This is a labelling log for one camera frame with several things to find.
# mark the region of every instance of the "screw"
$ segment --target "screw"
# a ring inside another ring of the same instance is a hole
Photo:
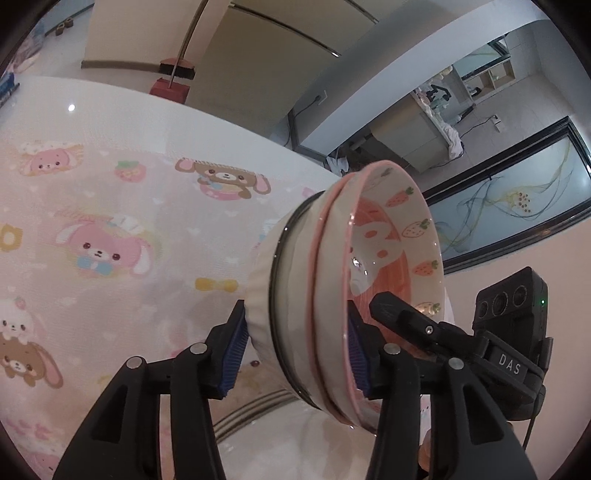
[[[126,361],[125,366],[131,369],[139,368],[139,366],[142,364],[142,361],[143,360],[140,357],[133,356]]]
[[[200,355],[201,353],[207,352],[207,345],[205,343],[194,343],[189,350],[195,355]]]
[[[461,370],[464,368],[464,362],[457,357],[453,357],[449,359],[449,366],[454,370]]]
[[[388,355],[398,355],[400,353],[400,345],[397,343],[386,343],[384,345],[384,352]]]

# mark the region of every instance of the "power outlet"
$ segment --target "power outlet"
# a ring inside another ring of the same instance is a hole
[[[328,95],[326,93],[326,90],[323,90],[322,93],[320,94],[320,100],[318,100],[318,105],[321,104],[322,102],[324,102],[327,98],[328,98]]]
[[[497,115],[493,116],[492,123],[495,126],[495,130],[498,131],[499,133],[503,133],[505,131],[505,124],[501,121],[501,119]]]

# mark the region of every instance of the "strawberry print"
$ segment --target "strawberry print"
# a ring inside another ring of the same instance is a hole
[[[440,303],[433,303],[432,301],[424,301],[415,306],[415,309],[421,312],[423,315],[432,317],[441,311]]]
[[[422,222],[411,223],[404,229],[402,236],[406,238],[417,238],[425,233],[429,225],[431,225],[431,221],[428,218],[425,218]]]
[[[413,193],[414,189],[412,187],[409,187],[406,190],[400,190],[400,192],[398,192],[386,202],[386,207],[396,207],[398,205],[402,205],[404,202],[409,200]]]
[[[419,275],[421,277],[429,277],[433,275],[436,269],[439,267],[439,262],[437,260],[427,260],[421,264],[418,264],[413,269],[413,273],[415,275]]]
[[[146,167],[138,161],[120,161],[115,167],[115,175],[123,181],[141,182],[146,176]]]

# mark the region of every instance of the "pink bowl rim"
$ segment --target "pink bowl rim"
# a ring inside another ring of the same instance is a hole
[[[385,166],[392,167],[392,168],[404,173],[404,175],[407,176],[412,181],[412,179],[410,178],[408,173],[406,173],[402,167],[400,167],[399,165],[395,164],[394,162],[392,162],[390,160],[381,160],[381,161],[371,163],[370,165],[366,166],[360,173],[357,174],[357,175],[359,175],[359,178],[357,179],[355,189],[352,190],[350,193],[351,195],[354,195],[356,198],[355,209],[357,208],[357,205],[359,204],[359,199],[361,198],[361,196],[363,194],[363,190],[366,186],[366,182],[368,180],[368,177],[376,169],[382,168]],[[345,250],[343,252],[343,257],[342,257],[342,271],[344,273],[348,270],[348,256],[346,255],[346,253],[351,248],[352,229],[353,229],[353,218],[351,218],[351,220],[348,222],[347,228],[345,230],[345,235],[346,235]],[[345,314],[342,315],[343,321],[341,323],[341,328],[342,328],[341,339],[342,339],[342,346],[343,346],[342,352],[344,353],[341,360],[343,362],[343,369],[347,373],[347,375],[346,375],[346,378],[347,378],[346,393],[347,393],[347,397],[349,399],[349,402],[353,406],[353,409],[358,417],[357,418],[357,421],[359,422],[358,424],[360,424],[361,426],[363,426],[366,429],[373,430],[372,428],[369,427],[369,425],[366,424],[365,421],[363,421],[363,414],[362,414],[360,406],[359,406],[359,400],[356,398],[356,395],[355,395],[355,391],[357,390],[357,388],[356,388],[355,379],[353,377],[353,372],[351,370],[351,365],[350,365],[350,360],[349,360],[349,328],[348,328],[348,320],[347,320],[347,315],[346,315],[349,281],[348,281],[346,275],[343,275],[343,277],[342,277],[341,286],[342,286],[342,298],[343,298],[343,304],[341,305],[341,312],[345,312]]]
[[[320,214],[318,215],[318,220],[316,222],[316,226],[314,228],[314,234],[312,236],[312,241],[310,243],[310,254],[308,256],[308,276],[306,278],[307,284],[307,291],[306,291],[306,336],[307,336],[307,343],[308,343],[308,353],[309,353],[309,364],[310,364],[310,372],[314,377],[316,384],[319,387],[319,390],[322,395],[322,400],[326,409],[330,412],[330,414],[335,417],[339,422],[350,425],[350,421],[345,417],[345,415],[341,412],[338,406],[335,404],[333,399],[331,398],[328,390],[326,390],[325,383],[324,383],[324,376],[320,369],[320,362],[318,360],[318,356],[316,355],[316,323],[314,320],[314,288],[316,286],[316,264],[319,254],[319,245],[320,241],[322,240],[322,236],[324,235],[324,227],[326,226],[326,219],[328,218],[328,214],[330,209],[332,208],[335,200],[340,195],[341,191],[345,187],[345,185],[354,177],[353,174],[347,174],[342,179],[340,179],[335,185],[332,191],[329,193],[326,203],[324,204]]]

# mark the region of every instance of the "cable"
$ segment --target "cable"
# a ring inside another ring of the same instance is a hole
[[[470,133],[472,130],[474,130],[476,127],[479,127],[481,125],[484,125],[486,122],[488,122],[491,118],[496,117],[496,115],[491,115],[489,118],[487,118],[486,120],[484,120],[481,124],[478,125],[474,125],[470,130],[468,130],[467,132],[463,133],[462,135],[460,135],[460,138],[463,137],[464,135]]]
[[[440,163],[438,165],[434,165],[432,167],[429,167],[427,170],[432,170],[434,168],[445,167],[445,165],[449,165],[454,160],[457,160],[458,158],[462,158],[464,156],[464,153],[466,152],[466,147],[464,146],[464,142],[460,142],[460,143],[462,144],[462,153],[460,153],[456,158],[452,158],[451,160],[448,160],[445,163]]]
[[[534,422],[535,422],[535,418],[537,417],[536,412],[538,411],[538,409],[540,407],[540,400],[541,400],[541,397],[540,397],[540,395],[538,395],[535,398],[534,412],[533,412],[533,415],[531,416],[530,424],[527,426],[527,433],[525,434],[525,439],[523,440],[523,449],[524,450],[527,448],[527,444],[530,442],[531,431],[534,429]]]
[[[460,138],[462,138],[464,135],[470,133],[472,130],[474,130],[476,127],[479,127],[481,125],[484,125],[485,123],[487,123],[491,118],[496,118],[496,115],[491,115],[489,118],[487,118],[486,120],[484,120],[482,123],[479,123],[477,125],[474,125],[471,129],[469,129],[467,132],[464,132],[462,135],[460,135]],[[441,163],[439,165],[434,165],[432,167],[429,167],[428,170],[432,170],[433,168],[441,168],[441,167],[445,167],[446,165],[449,165],[451,162],[453,162],[454,160],[457,160],[458,158],[460,158],[462,155],[457,156],[456,158],[452,158],[451,160],[445,162],[445,163]]]
[[[527,448],[527,444],[530,442],[531,431],[534,428],[534,420],[535,420],[535,417],[532,417],[529,425],[527,426],[527,433],[525,434],[525,439],[523,441],[523,449],[524,450]]]
[[[293,120],[293,123],[291,124],[291,127],[289,127],[289,131],[288,131],[288,133],[287,133],[287,142],[285,142],[285,143],[283,144],[283,146],[284,146],[284,147],[286,147],[286,146],[287,146],[287,144],[288,144],[288,143],[290,142],[290,140],[291,140],[291,131],[292,131],[292,130],[293,130],[295,127],[296,127],[296,123],[295,123],[295,122],[296,122],[296,118],[297,118],[297,116],[298,116],[300,113],[303,113],[303,112],[305,112],[306,110],[308,110],[308,108],[310,108],[310,107],[311,107],[312,105],[314,105],[316,102],[320,102],[320,100],[322,100],[322,97],[321,97],[320,95],[316,95],[316,98],[314,98],[314,100],[312,100],[312,103],[311,103],[311,104],[309,104],[308,106],[305,106],[305,107],[304,107],[302,110],[300,110],[299,112],[297,112],[297,113],[294,115],[294,120]]]

